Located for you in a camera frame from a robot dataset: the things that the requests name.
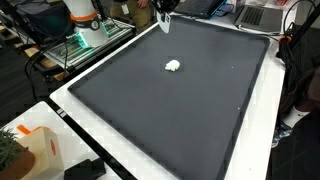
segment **white object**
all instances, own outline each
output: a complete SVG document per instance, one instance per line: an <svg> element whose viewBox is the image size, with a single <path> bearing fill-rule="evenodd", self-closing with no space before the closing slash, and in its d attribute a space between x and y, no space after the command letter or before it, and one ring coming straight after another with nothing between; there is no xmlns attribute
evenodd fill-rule
<svg viewBox="0 0 320 180"><path fill-rule="evenodd" d="M288 22L294 21L295 12L289 13ZM233 18L234 16L225 16L212 18L211 20L196 20L237 30ZM178 178L140 151L68 91L70 85L124 50L144 34L157 28L157 26L158 24L154 24L148 30L94 64L53 92L50 98L60 107L63 107L68 115L75 119L86 132L96 137L96 140L137 179L173 180ZM274 57L275 53L275 48L269 48L261 65L225 180L261 180L266 178L285 72L284 67L279 63L281 60Z"/></svg>
<svg viewBox="0 0 320 180"><path fill-rule="evenodd" d="M176 71L177 69L179 69L180 67L180 63L177 60L171 60L168 64L166 64L165 69L168 71Z"/></svg>
<svg viewBox="0 0 320 180"><path fill-rule="evenodd" d="M87 16L95 11L90 0L63 0L70 12L77 17Z"/></svg>
<svg viewBox="0 0 320 180"><path fill-rule="evenodd" d="M18 138L21 138L24 134L16 128L20 124L30 130L38 126L45 126L56 133L65 170L85 159L93 161L98 158L98 155L45 102L39 102L5 127L13 128L12 132L16 133ZM105 164L105 168L107 174L100 177L99 180L121 180L107 164ZM63 176L64 172L62 171L59 175L50 179L61 180Z"/></svg>
<svg viewBox="0 0 320 180"><path fill-rule="evenodd" d="M282 119L282 122L291 128L297 124L303 117L308 115L310 112L301 112L297 110L294 106L292 107L290 113Z"/></svg>
<svg viewBox="0 0 320 180"><path fill-rule="evenodd" d="M129 14L129 9L126 4L122 5L121 7L124 15Z"/></svg>
<svg viewBox="0 0 320 180"><path fill-rule="evenodd" d="M64 171L58 136L53 131L39 128L17 142L35 156L33 168L22 180L53 179Z"/></svg>
<svg viewBox="0 0 320 180"><path fill-rule="evenodd" d="M169 16L169 14L160 14L159 12L157 12L157 21L162 31L165 33L169 33L171 22L171 17Z"/></svg>

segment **desk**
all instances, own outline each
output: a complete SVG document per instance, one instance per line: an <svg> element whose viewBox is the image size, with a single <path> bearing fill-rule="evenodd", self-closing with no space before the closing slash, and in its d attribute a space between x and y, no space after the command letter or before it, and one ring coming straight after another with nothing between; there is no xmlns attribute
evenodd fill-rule
<svg viewBox="0 0 320 180"><path fill-rule="evenodd" d="M295 16L288 18L291 22ZM235 29L234 16L199 20L218 26ZM143 36L135 37L112 54L108 55L91 68L74 78L50 95L65 112L93 136L113 157L126 167L136 178L141 180L176 179L163 167L126 140L109 124L103 121L85 105L78 101L67 88L114 56L126 46ZM275 58L277 42L272 42L262 64L245 118L234 148L225 179L265 179L271 141L276 122L277 109L284 79L281 60Z"/></svg>
<svg viewBox="0 0 320 180"><path fill-rule="evenodd" d="M35 129L38 126L46 126L58 136L59 147L65 169L68 169L85 159L95 160L98 155L79 137L77 134L45 103L40 102L30 108L19 117L6 125L13 128L17 137L24 135L16 127L24 125L28 129ZM100 180L120 180L120 177L105 164L107 174L100 177ZM61 172L54 180L63 179L64 172Z"/></svg>

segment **black tabletop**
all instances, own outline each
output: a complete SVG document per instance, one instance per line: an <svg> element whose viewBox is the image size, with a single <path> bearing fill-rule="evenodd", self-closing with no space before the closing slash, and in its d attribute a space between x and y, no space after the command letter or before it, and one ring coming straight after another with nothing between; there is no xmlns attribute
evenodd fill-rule
<svg viewBox="0 0 320 180"><path fill-rule="evenodd" d="M222 179L268 46L173 17L169 34L156 27L69 90L178 178Z"/></svg>

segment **black cable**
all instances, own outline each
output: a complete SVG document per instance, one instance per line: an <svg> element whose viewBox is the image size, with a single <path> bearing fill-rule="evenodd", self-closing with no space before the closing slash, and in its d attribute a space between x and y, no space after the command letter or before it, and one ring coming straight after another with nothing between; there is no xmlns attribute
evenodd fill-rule
<svg viewBox="0 0 320 180"><path fill-rule="evenodd" d="M309 8L309 11L308 11L308 14L307 14L306 19L310 16L312 8L313 8L313 6L311 5L310 8ZM302 55L303 55L303 53L304 53L305 50L306 50L306 46L304 46L304 48L302 48L302 45L304 44L304 42L305 42L305 39L304 39L304 38L302 38L301 41L299 42L299 52L300 52L300 61L299 61L299 62L300 62L300 66L301 66L301 67L303 66L303 64L302 64L303 56L302 56Z"/></svg>
<svg viewBox="0 0 320 180"><path fill-rule="evenodd" d="M282 61L285 63L285 68L286 68L286 73L285 73L285 87L284 88L286 91L286 94L292 94L295 92L295 82L296 80L301 76L302 74L302 51L301 51L301 42L300 42L300 66L297 65L296 60L293 55L293 50L291 50L289 46L289 42L291 41L291 37L294 36L297 32L296 26L293 22L290 23L288 28L286 29L286 21L288 14L290 11L293 9L294 6L296 6L298 3L303 2L303 1L308 1L312 5L309 9L308 12L308 17L310 16L310 12L312 7L315 8L316 5L314 1L311 0L299 0L295 2L288 10L286 13L286 16L284 18L284 23L283 23L283 32L284 32L284 37L280 40L279 42L279 53L281 56Z"/></svg>
<svg viewBox="0 0 320 180"><path fill-rule="evenodd" d="M13 27L16 29L16 32L18 34L18 37L19 37L20 41L22 42L22 44L24 44L24 42L23 42L23 40L22 40L22 38L20 36L19 30L18 30L18 28L16 26L16 20L15 19L13 20Z"/></svg>
<svg viewBox="0 0 320 180"><path fill-rule="evenodd" d="M64 45L66 47L66 56L65 56L65 60L64 60L64 67L63 67L63 77L62 77L62 82L64 81L64 78L66 76L66 72L67 72L67 61L68 61L68 46L67 46L67 42L64 42Z"/></svg>
<svg viewBox="0 0 320 180"><path fill-rule="evenodd" d="M289 15L290 11L292 10L292 8L293 8L295 5L297 5L298 3L303 2L303 1L308 1L308 2L310 2L310 3L313 5L313 7L316 8L315 3L314 3L313 1L311 1L311 0L299 0L299 1L295 2L295 3L289 8L289 10L288 10L288 12L286 13L286 16L285 16L285 18L284 18L284 23L283 23L283 32L284 32L284 33L286 32L287 17L288 17L288 15Z"/></svg>
<svg viewBox="0 0 320 180"><path fill-rule="evenodd" d="M26 42L26 44L29 44L29 39L30 39L30 37L28 36L28 37L27 37L27 42Z"/></svg>
<svg viewBox="0 0 320 180"><path fill-rule="evenodd" d="M33 98L36 102L38 102L38 99L37 99L37 95L36 95L36 91L39 91L43 94L47 94L49 95L49 93L47 92L43 92L41 91L40 89L37 88L37 86L34 84L33 80L32 80L32 68L33 68L33 65L34 63L37 62L37 60L43 55L43 53L51 48L52 46L56 45L57 42L59 42L59 40L57 40L56 42L53 42L51 45L47 46L46 48L43 48L41 50L39 50L37 53L35 53L34 55L32 55L28 61L26 62L25 64L25 67L24 67L24 73L25 75L27 76L28 80L29 80L29 83L31 85L31 90L32 90L32 95L33 95Z"/></svg>
<svg viewBox="0 0 320 180"><path fill-rule="evenodd" d="M281 36L281 34L279 34L279 33L270 33L270 34L254 33L254 32L247 31L247 30L241 28L241 26L236 26L236 28L239 29L239 30L242 30L242 31L244 31L244 32L251 33L251 34L256 34L256 35L259 35L259 36L265 36L265 37L268 37L268 38L270 38L270 39L272 39L272 40L275 40L275 41L278 41L278 39L276 39L276 38L274 38L274 37L272 37L272 36Z"/></svg>
<svg viewBox="0 0 320 180"><path fill-rule="evenodd" d="M231 5L231 6L232 6L232 8L231 8L230 11L228 12L228 14L229 14L229 13L234 14L234 13L232 13L232 11L233 11L233 9L234 9L234 4L227 4L227 5L229 5L229 6Z"/></svg>

